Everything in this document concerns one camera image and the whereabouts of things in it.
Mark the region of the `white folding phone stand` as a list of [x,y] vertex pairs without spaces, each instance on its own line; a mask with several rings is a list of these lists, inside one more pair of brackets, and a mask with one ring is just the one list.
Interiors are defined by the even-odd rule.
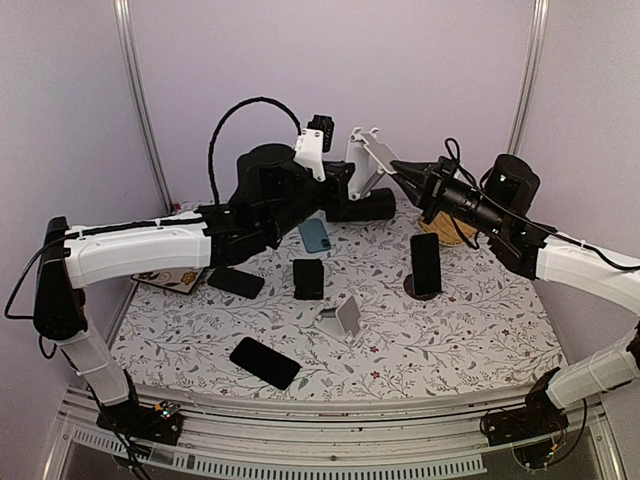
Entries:
[[354,173],[348,183],[348,197],[351,201],[363,200],[385,175],[394,175],[392,166],[400,157],[378,139],[377,127],[352,130],[346,147],[345,161],[353,163]]

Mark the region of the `blue smartphone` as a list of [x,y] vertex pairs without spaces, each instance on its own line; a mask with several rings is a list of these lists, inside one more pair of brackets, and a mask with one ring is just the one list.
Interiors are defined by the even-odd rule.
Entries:
[[417,294],[442,291],[439,238],[436,233],[414,235],[410,239],[414,291]]

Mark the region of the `round wooden base phone stand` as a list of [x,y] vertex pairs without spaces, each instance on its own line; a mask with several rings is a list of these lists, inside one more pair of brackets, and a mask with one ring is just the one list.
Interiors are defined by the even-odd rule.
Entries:
[[409,297],[411,297],[412,299],[415,299],[415,300],[419,300],[419,301],[428,301],[428,300],[432,300],[432,299],[435,299],[435,298],[437,298],[438,296],[440,296],[440,295],[441,295],[441,293],[440,293],[440,292],[436,292],[436,293],[427,293],[427,294],[424,294],[424,295],[417,294],[417,293],[414,291],[414,284],[413,284],[413,276],[412,276],[412,275],[408,275],[408,276],[404,279],[404,281],[403,281],[403,288],[404,288],[405,293],[406,293]]

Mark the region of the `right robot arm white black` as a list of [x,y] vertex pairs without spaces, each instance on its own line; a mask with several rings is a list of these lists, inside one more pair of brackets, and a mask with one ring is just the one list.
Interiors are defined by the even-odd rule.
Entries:
[[[638,260],[527,218],[540,179],[525,161],[500,154],[476,179],[461,165],[457,141],[448,138],[445,147],[446,155],[435,162],[390,163],[392,178],[426,219],[444,213],[484,234],[491,252],[516,275],[570,286],[639,312]],[[639,330],[633,328],[591,356],[544,374],[527,394],[517,427],[537,436],[556,412],[638,377]]]

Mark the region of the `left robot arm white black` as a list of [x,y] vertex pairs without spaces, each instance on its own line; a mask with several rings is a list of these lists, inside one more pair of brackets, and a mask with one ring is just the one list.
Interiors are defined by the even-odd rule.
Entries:
[[35,268],[36,331],[51,340],[92,389],[102,415],[128,434],[141,433],[155,409],[140,405],[130,377],[93,334],[85,313],[85,287],[163,268],[239,265],[266,249],[321,209],[347,197],[355,167],[325,162],[334,121],[314,115],[296,122],[293,146],[258,146],[237,160],[238,185],[226,203],[170,217],[100,227],[49,221]]

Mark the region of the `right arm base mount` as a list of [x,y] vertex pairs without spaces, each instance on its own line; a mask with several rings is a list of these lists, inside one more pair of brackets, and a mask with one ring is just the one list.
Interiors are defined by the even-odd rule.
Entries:
[[496,408],[480,419],[480,432],[490,446],[504,445],[559,433],[569,426],[567,415],[549,399],[526,398],[517,408]]

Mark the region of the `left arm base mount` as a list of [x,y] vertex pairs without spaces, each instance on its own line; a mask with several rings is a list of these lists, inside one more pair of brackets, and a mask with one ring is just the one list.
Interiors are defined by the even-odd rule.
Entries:
[[178,444],[184,423],[180,404],[162,401],[154,406],[143,406],[136,399],[127,399],[117,405],[105,406],[97,398],[94,401],[99,409],[98,427],[127,438],[170,446]]

